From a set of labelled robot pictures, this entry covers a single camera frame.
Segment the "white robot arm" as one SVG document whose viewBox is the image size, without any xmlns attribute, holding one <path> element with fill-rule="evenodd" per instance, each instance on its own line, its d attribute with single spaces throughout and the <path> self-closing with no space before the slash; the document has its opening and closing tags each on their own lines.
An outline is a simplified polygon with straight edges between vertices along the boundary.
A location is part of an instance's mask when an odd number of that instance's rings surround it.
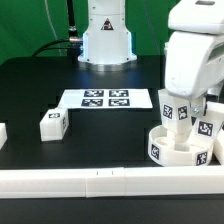
<svg viewBox="0 0 224 224">
<path fill-rule="evenodd" d="M 132 37 L 125 24 L 125 0 L 88 0 L 89 25 L 80 64 L 98 71 L 132 63 Z M 174 31 L 166 43 L 165 88 L 204 113 L 201 97 L 224 82 L 224 0 L 180 0 L 168 15 Z"/>
</svg>

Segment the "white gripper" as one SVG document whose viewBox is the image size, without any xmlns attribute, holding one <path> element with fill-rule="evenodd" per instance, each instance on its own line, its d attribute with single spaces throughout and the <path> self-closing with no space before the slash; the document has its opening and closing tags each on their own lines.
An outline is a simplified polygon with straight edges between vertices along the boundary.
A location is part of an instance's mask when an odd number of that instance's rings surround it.
<svg viewBox="0 0 224 224">
<path fill-rule="evenodd" d="M 199 96 L 222 81 L 224 35 L 180 31 L 171 35 L 166 55 L 165 88 L 173 96 L 191 100 L 193 117 L 205 114 L 206 98 Z"/>
</svg>

